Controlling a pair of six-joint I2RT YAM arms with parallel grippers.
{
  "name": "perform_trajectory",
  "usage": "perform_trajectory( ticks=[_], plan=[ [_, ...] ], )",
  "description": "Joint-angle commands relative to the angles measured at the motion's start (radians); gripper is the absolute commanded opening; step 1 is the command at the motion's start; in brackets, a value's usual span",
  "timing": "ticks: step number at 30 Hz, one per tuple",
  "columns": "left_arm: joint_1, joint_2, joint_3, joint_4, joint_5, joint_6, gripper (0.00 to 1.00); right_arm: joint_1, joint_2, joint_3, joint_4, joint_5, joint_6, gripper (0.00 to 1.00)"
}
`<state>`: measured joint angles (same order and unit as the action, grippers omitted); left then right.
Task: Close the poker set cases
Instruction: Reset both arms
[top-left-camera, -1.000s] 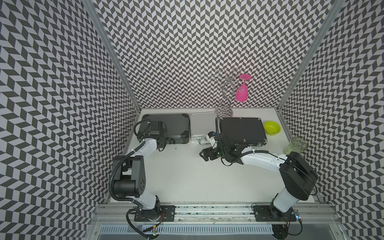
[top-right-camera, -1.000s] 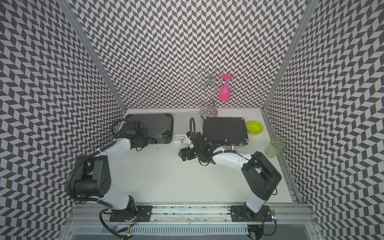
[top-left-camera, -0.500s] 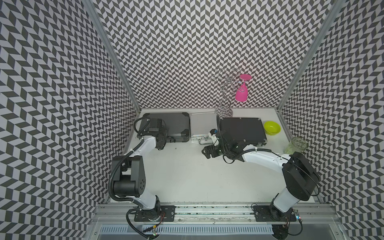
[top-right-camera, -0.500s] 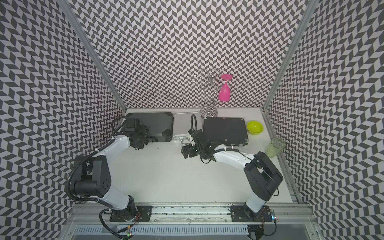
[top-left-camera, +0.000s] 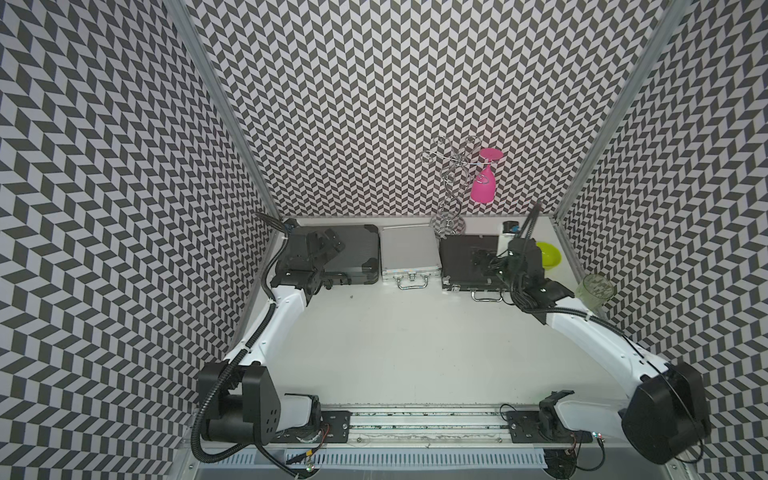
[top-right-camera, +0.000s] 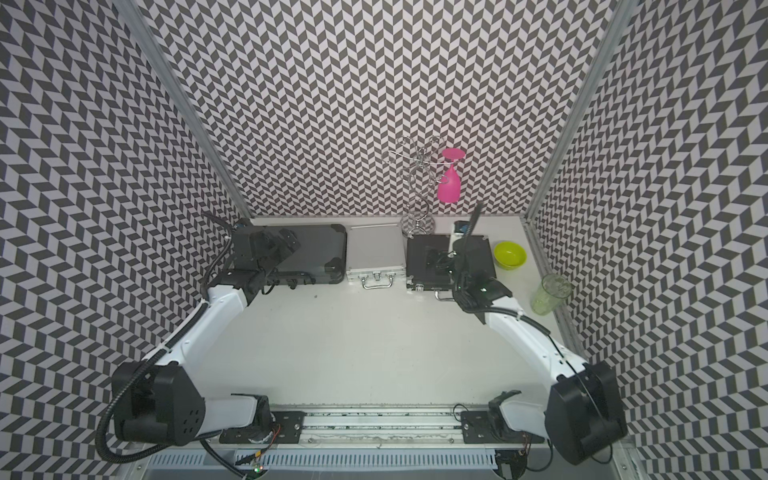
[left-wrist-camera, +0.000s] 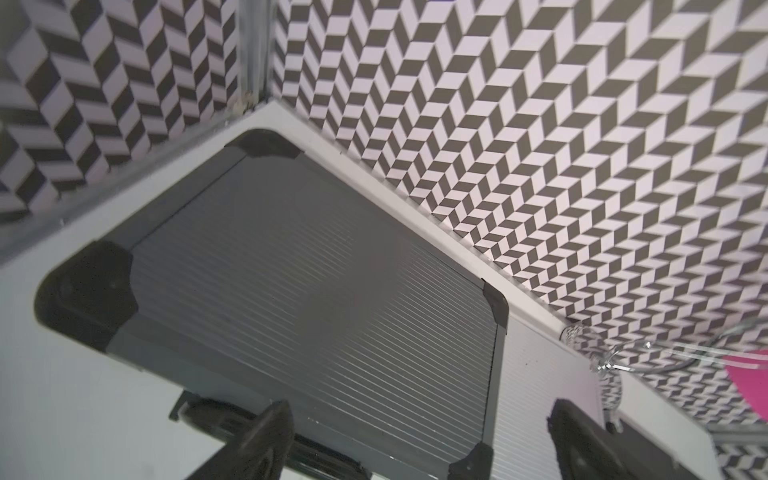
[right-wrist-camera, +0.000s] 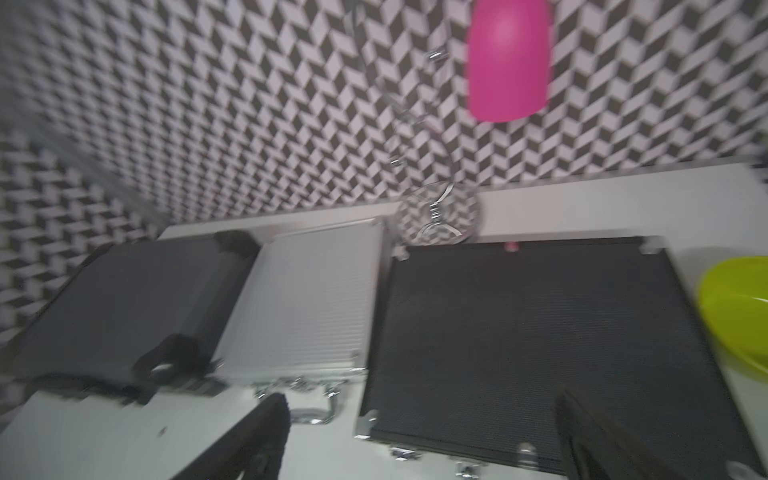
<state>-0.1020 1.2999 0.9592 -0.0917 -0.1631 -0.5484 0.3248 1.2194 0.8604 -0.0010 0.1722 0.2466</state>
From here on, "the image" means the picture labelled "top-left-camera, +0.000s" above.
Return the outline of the large black poker case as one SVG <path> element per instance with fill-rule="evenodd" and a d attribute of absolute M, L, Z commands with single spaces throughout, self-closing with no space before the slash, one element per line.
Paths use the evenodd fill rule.
<path fill-rule="evenodd" d="M 373 224 L 298 226 L 333 229 L 345 249 L 325 266 L 326 289 L 349 285 L 371 285 L 380 274 L 380 234 Z"/>

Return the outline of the black carbon poker case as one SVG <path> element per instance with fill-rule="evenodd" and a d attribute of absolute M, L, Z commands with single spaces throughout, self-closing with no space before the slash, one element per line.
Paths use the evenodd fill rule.
<path fill-rule="evenodd" d="M 511 239 L 498 235 L 454 235 L 440 240 L 442 288 L 470 292 L 475 301 L 478 292 L 497 293 L 501 296 L 504 293 L 503 284 L 497 278 L 485 277 L 473 264 L 472 256 L 480 250 L 502 254 Z"/>

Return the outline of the small silver poker case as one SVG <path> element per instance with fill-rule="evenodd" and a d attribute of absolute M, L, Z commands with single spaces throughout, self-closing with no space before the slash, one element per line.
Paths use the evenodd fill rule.
<path fill-rule="evenodd" d="M 439 242 L 429 224 L 396 225 L 381 230 L 381 274 L 399 290 L 420 290 L 438 283 L 442 265 Z"/>

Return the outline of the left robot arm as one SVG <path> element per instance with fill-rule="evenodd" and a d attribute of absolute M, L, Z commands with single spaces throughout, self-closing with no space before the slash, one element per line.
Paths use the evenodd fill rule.
<path fill-rule="evenodd" d="M 331 424 L 323 419 L 319 398 L 278 390 L 268 361 L 326 280 L 326 264 L 345 245 L 326 229 L 299 235 L 283 225 L 283 241 L 261 274 L 266 304 L 259 320 L 245 331 L 221 360 L 206 364 L 197 376 L 199 407 L 193 420 L 190 448 L 202 463 L 221 462 L 254 446 L 273 465 L 290 473 L 329 439 Z M 312 448 L 287 461 L 266 447 L 282 434 L 306 436 Z"/>

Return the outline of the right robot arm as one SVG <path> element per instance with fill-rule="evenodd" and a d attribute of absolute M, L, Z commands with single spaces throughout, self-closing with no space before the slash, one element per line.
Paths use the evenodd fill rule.
<path fill-rule="evenodd" d="M 478 250 L 475 267 L 498 280 L 513 306 L 559 332 L 595 360 L 621 387 L 621 400 L 572 390 L 539 404 L 542 430 L 552 426 L 626 440 L 643 458 L 663 465 L 712 431 L 702 375 L 672 364 L 631 340 L 590 310 L 561 283 L 547 278 L 538 246 L 519 236 L 497 254 Z"/>

